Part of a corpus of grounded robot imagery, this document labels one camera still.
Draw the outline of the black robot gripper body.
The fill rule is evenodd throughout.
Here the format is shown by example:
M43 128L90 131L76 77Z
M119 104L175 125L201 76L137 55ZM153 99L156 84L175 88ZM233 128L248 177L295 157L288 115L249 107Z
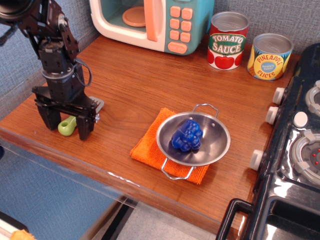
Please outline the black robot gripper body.
M75 117L87 116L95 120L97 104L86 94L85 88L92 83L92 73L89 71L89 80L85 82L84 62L69 64L65 72L42 71L46 86L35 86L35 103L51 107L64 114Z

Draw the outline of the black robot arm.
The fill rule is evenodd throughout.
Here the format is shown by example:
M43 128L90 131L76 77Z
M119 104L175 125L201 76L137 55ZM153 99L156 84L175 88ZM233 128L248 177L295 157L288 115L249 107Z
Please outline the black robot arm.
M79 138L86 140L99 117L98 104L85 94L92 80L84 79L86 64L77 57L78 41L62 8L54 0L2 0L0 23L10 27L0 38L2 44L20 30L41 61L47 85L32 92L46 127L57 129L61 113L68 114L75 117Z

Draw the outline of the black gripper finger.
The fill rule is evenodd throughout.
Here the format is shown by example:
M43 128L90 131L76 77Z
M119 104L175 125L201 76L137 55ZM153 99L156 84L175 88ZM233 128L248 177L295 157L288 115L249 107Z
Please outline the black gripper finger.
M38 102L36 103L36 106L45 126L51 131L57 129L62 121L60 112L51 107L41 105Z
M76 125L78 128L79 139L84 141L94 130L95 121L91 117L79 115L76 117Z

